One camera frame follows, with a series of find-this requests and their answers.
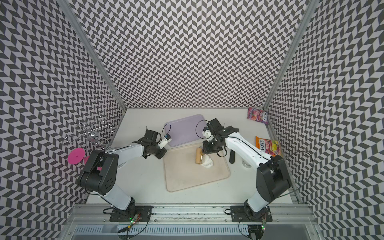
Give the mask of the purple plastic tray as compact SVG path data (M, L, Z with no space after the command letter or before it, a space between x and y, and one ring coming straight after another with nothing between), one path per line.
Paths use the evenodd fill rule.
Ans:
M203 115L193 115L165 124L165 133L171 136L170 147L178 147L206 138L203 129L207 121Z

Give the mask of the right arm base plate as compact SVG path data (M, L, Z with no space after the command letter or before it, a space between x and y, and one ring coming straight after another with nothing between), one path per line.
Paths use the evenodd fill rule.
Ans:
M230 206L230 212L227 215L230 215L232 222L258 222L266 221L267 223L272 222L272 213L270 208L264 207L258 212L254 212L250 207L246 206Z

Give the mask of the white dough ball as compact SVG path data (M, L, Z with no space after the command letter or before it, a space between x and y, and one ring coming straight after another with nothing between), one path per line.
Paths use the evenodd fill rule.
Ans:
M205 168L211 168L213 167L214 165L214 162L213 160L210 158L209 155L202 155L202 158L201 158L201 166L205 167Z

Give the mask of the pink plastic wine glass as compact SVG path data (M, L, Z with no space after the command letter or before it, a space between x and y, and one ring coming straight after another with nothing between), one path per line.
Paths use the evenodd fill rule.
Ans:
M70 165L84 167L90 156L86 154L86 150L83 148L77 148L70 152L67 162Z

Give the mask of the beige plastic tray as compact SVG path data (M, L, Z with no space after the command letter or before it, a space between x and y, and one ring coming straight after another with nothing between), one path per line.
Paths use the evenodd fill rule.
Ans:
M164 160L165 181L168 192L177 192L229 178L230 169L225 158L209 155L214 165L205 168L195 163L196 149L201 143L167 151Z

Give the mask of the wooden dough roller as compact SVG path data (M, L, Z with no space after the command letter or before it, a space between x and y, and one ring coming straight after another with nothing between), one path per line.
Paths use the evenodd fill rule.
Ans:
M196 149L196 158L195 158L195 163L197 165L201 165L202 164L203 156L204 156L203 148L202 147L197 148Z

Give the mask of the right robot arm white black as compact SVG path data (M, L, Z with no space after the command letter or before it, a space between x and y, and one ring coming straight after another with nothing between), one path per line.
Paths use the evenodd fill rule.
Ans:
M244 203L245 210L251 216L261 215L268 204L291 188L292 181L285 160L279 155L269 155L252 145L242 137L238 128L224 127L218 119L213 119L207 121L203 131L203 154L217 154L229 149L255 170L256 192Z

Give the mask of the pink snack bag far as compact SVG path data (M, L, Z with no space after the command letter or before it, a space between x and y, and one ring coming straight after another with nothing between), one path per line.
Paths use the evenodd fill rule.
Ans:
M248 113L247 113L247 119L255 122L263 123L265 125L269 124L268 112L262 109L249 107Z

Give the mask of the orange yellow snack bag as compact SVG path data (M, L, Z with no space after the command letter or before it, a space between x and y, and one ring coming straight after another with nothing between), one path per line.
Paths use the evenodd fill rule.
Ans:
M283 157L282 147L279 141L256 137L255 143L256 143L256 147L261 151L263 151L264 153L267 153L273 157L277 155Z

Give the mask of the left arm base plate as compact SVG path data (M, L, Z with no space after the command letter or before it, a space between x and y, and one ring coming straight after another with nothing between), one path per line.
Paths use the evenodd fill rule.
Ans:
M127 210L119 210L113 209L110 214L110 222L119 222L119 223L130 223L136 214L140 215L137 221L140 223L147 223L150 221L153 206L144 205L144 206L136 206L132 209Z

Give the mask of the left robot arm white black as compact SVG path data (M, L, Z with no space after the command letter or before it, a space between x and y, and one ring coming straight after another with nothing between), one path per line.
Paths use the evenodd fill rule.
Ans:
M95 192L103 200L120 211L129 211L135 205L135 200L123 192L116 183L118 169L128 161L143 157L155 156L162 159L167 152L165 146L172 140L170 134L157 138L160 133L146 130L144 137L126 147L107 151L94 150L86 162L77 184L87 192Z

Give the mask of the black handled metal scraper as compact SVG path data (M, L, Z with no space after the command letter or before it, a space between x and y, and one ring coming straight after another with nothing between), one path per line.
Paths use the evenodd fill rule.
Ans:
M233 150L230 151L230 159L229 159L230 164L235 163L235 152Z

